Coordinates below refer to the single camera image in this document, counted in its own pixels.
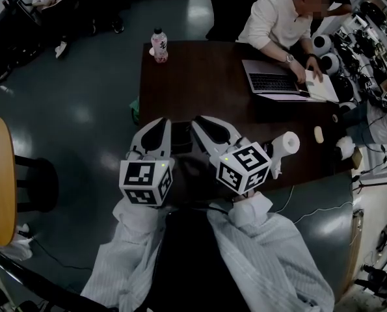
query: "black chair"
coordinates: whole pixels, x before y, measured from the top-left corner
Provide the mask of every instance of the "black chair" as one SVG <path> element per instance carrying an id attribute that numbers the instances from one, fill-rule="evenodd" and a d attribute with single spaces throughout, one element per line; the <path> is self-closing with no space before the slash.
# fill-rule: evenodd
<path id="1" fill-rule="evenodd" d="M 0 267 L 11 277 L 20 282 L 24 287 L 37 296 L 47 300 L 49 304 L 44 311 L 50 311 L 53 306 L 59 306 L 70 312 L 111 312 L 118 311 L 116 308 L 109 309 L 99 303 L 78 294 L 69 292 L 58 285 L 51 283 L 43 276 L 28 270 L 0 252 Z"/>
<path id="2" fill-rule="evenodd" d="M 213 27 L 207 33 L 208 40 L 234 42 L 244 29 L 251 13 L 251 6 L 257 0 L 211 0 Z"/>

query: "table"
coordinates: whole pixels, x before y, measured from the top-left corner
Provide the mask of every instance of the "table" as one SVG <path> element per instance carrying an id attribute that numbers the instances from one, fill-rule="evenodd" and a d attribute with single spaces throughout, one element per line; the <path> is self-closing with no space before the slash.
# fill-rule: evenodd
<path id="1" fill-rule="evenodd" d="M 16 179 L 16 164 L 28 167 L 25 180 Z M 17 187 L 27 189 L 30 202 L 17 204 Z M 15 156 L 10 131 L 0 118 L 0 245 L 8 245 L 14 237 L 17 212 L 50 211 L 58 194 L 53 165 L 45 159 Z"/>
<path id="2" fill-rule="evenodd" d="M 233 124 L 251 142 L 270 141 L 286 131 L 300 138 L 300 150 L 282 159 L 283 174 L 257 190 L 272 190 L 331 176 L 352 168 L 351 159 L 334 160 L 336 141 L 345 135 L 333 103 L 275 103 L 252 96 L 242 59 L 263 60 L 248 44 L 228 42 L 169 42 L 169 60 L 157 64 L 144 45 L 140 83 L 140 125 L 162 116 L 172 122 L 197 115 L 214 116 Z M 325 142 L 318 144 L 314 127 L 321 126 Z M 178 156 L 169 198 L 206 200 L 227 196 L 228 189 L 209 181 L 207 158 L 197 147 Z"/>

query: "white tissue roll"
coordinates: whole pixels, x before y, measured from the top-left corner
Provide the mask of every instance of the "white tissue roll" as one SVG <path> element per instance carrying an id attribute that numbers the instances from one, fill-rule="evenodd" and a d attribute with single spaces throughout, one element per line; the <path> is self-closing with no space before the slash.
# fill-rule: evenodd
<path id="1" fill-rule="evenodd" d="M 281 158 L 296 153 L 300 148 L 299 137 L 293 132 L 286 132 L 275 138 L 273 142 L 273 157 Z"/>

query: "dark wooden table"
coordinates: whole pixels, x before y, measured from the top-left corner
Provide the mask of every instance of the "dark wooden table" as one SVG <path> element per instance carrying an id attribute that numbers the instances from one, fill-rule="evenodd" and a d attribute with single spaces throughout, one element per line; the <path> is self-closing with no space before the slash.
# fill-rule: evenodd
<path id="1" fill-rule="evenodd" d="M 169 60 L 157 64 L 144 45 L 140 86 L 140 125 L 167 117 L 172 122 L 190 121 L 197 115 L 227 121 L 251 142 L 270 141 L 286 131 L 300 138 L 299 151 L 282 160 L 282 175 L 260 185 L 258 190 L 306 183 L 352 168 L 351 160 L 337 161 L 336 141 L 345 135 L 333 103 L 275 103 L 256 100 L 241 63 L 263 60 L 247 44 L 227 42 L 169 42 Z M 325 142 L 318 144 L 314 127 L 321 126 Z M 230 193 L 215 185 L 207 157 L 197 146 L 178 155 L 170 199 L 205 200 Z"/>

